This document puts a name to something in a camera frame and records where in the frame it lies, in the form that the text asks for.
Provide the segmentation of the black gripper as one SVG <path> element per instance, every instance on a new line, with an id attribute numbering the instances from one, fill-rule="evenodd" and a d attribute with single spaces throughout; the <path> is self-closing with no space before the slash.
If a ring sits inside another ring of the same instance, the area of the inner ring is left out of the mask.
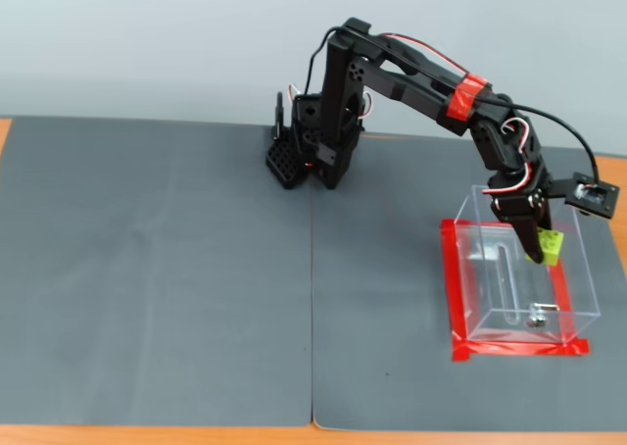
<path id="1" fill-rule="evenodd" d="M 497 219 L 513 228 L 525 254 L 537 264 L 544 262 L 539 229 L 553 229 L 548 193 L 552 181 L 540 160 L 525 162 L 514 171 L 495 171 L 484 189 L 484 194 L 492 197 L 491 209 Z"/>

